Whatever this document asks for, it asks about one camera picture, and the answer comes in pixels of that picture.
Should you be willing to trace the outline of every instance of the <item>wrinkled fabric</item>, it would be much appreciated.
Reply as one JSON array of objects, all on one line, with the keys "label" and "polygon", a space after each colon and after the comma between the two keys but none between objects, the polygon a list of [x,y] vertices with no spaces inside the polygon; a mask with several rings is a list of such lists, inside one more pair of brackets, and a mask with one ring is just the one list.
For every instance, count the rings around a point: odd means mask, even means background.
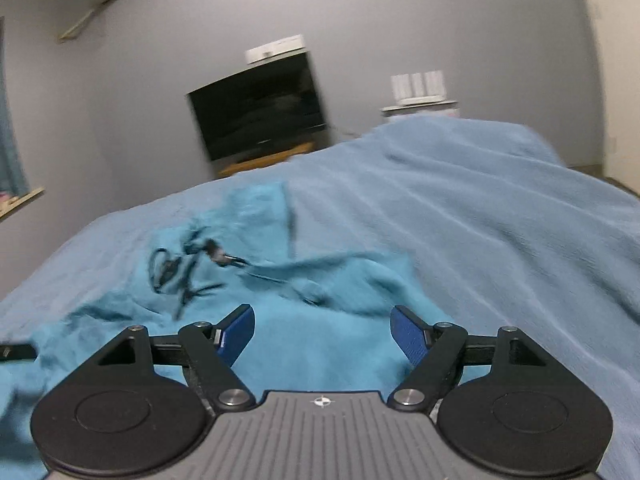
[{"label": "wrinkled fabric", "polygon": [[[249,303],[255,335],[234,371],[257,398],[267,389],[381,390],[387,396],[408,370],[389,332],[391,308],[411,305],[432,323],[450,318],[422,293],[404,254],[293,259],[290,215],[281,184],[236,190],[222,208],[157,232],[123,289],[37,330],[36,361],[0,368],[7,378],[0,389],[1,431],[7,439],[19,436],[22,452],[28,452],[20,460],[17,448],[3,439],[2,477],[44,474],[28,431],[34,402],[132,324],[147,326],[151,335],[177,333],[185,324],[217,322]],[[200,250],[207,239],[251,265],[218,266]],[[181,260],[176,275],[156,290],[150,255],[158,248]],[[184,302],[185,288],[204,292]],[[184,382],[180,367],[162,366],[158,372]]]},{"label": "wrinkled fabric", "polygon": [[568,170],[517,124],[409,117],[100,218],[0,303],[0,335],[27,338],[122,288],[153,232],[276,181],[287,183],[298,257],[409,253],[459,325],[519,326],[594,390],[614,418],[599,474],[640,478],[640,202]]}]

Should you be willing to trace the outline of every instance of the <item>bed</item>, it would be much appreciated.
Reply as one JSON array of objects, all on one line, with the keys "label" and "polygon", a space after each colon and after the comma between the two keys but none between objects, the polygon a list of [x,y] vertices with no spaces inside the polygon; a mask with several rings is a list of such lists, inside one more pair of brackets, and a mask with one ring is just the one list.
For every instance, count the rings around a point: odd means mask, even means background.
[{"label": "bed", "polygon": [[284,181],[298,257],[409,253],[470,333],[517,325],[607,403],[606,479],[640,478],[640,202],[568,170],[523,126],[409,117],[360,139],[97,219],[0,303],[0,339],[119,287],[152,232]]}]

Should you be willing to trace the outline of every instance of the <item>tv screen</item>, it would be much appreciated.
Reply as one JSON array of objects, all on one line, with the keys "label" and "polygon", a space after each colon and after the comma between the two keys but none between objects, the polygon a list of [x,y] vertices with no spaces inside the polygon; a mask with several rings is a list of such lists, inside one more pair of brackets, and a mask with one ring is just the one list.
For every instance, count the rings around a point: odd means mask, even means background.
[{"label": "tv screen", "polygon": [[189,98],[211,160],[326,124],[306,52],[225,77]]}]

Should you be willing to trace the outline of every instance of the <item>shelf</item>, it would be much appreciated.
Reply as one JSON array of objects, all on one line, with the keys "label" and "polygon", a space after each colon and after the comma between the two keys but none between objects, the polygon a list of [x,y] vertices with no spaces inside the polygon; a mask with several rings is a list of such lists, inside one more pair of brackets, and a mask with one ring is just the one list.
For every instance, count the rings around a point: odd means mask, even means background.
[{"label": "shelf", "polygon": [[261,156],[259,158],[252,158],[252,160],[246,160],[244,162],[237,162],[231,164],[226,168],[218,172],[220,178],[231,176],[241,171],[254,170],[256,168],[266,168],[267,166],[273,166],[279,162],[287,160],[290,156],[302,155],[303,153],[309,153],[314,150],[314,144],[312,142],[304,142],[299,144],[295,148],[286,150],[285,152],[273,153],[267,156]]},{"label": "shelf", "polygon": [[398,105],[394,105],[394,106],[387,106],[384,108],[380,108],[380,111],[384,114],[384,113],[388,113],[388,112],[397,112],[400,110],[410,110],[411,108],[428,108],[428,107],[437,107],[437,106],[444,106],[444,105],[457,105],[458,101],[452,101],[451,99],[446,99],[444,101],[434,101],[433,103],[418,103],[415,105],[406,105],[406,106],[398,106]]},{"label": "shelf", "polygon": [[0,208],[0,220],[9,216],[12,212],[15,212],[17,209],[20,209],[23,205],[28,204],[37,196],[40,196],[43,193],[44,193],[44,188],[38,187],[33,191],[31,191],[30,193],[27,193],[25,196],[21,196],[18,200],[11,202],[5,208]]}]

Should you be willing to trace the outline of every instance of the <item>logo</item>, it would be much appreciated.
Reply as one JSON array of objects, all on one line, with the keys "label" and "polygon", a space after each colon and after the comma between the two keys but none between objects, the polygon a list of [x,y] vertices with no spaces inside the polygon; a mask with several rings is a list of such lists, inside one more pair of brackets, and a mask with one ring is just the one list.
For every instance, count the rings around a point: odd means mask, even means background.
[{"label": "logo", "polygon": [[316,406],[320,406],[322,409],[324,409],[333,401],[329,397],[321,396],[317,399],[312,400],[311,402],[313,402]]}]

